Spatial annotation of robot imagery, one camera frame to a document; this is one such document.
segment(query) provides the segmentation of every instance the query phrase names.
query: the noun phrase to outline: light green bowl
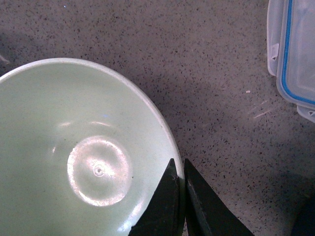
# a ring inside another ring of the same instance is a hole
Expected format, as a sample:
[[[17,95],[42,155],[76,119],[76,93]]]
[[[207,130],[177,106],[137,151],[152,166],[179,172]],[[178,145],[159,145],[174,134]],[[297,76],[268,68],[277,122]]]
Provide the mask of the light green bowl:
[[[170,158],[181,179],[183,222],[177,146],[132,82],[66,58],[0,77],[1,235],[128,235]]]

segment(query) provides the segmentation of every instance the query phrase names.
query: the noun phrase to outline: clear plastic container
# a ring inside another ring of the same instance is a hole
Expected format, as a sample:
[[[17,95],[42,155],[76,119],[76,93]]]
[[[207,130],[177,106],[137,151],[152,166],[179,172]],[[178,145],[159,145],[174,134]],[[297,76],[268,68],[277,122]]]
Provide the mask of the clear plastic container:
[[[315,122],[315,1],[270,0],[268,70],[280,94]]]

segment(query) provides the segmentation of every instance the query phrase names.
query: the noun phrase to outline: black plastic piece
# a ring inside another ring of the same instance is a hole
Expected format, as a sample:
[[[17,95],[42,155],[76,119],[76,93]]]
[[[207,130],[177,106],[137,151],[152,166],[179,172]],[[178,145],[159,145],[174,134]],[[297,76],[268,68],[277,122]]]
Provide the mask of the black plastic piece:
[[[188,159],[185,160],[185,178],[189,236],[253,236]]]
[[[311,197],[299,213],[291,236],[315,235],[315,196]]]
[[[179,178],[171,159],[148,208],[129,236],[174,236],[178,231]]]

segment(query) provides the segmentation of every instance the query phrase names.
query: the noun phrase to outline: container lid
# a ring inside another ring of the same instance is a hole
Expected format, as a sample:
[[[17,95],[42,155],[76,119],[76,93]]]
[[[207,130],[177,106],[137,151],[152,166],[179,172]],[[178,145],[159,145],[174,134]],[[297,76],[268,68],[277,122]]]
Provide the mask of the container lid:
[[[285,99],[315,108],[315,1],[285,0],[283,12],[279,2],[270,0],[268,7],[268,69]],[[282,24],[270,23],[281,17]]]

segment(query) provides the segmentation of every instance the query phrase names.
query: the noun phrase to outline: terrazzo surface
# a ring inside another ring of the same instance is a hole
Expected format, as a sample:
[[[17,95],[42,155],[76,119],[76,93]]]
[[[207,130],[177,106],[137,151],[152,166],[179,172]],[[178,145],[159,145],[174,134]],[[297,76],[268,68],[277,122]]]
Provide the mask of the terrazzo surface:
[[[255,236],[288,236],[315,192],[315,125],[278,93],[267,0],[0,0],[0,75],[39,59],[108,66],[138,85]]]

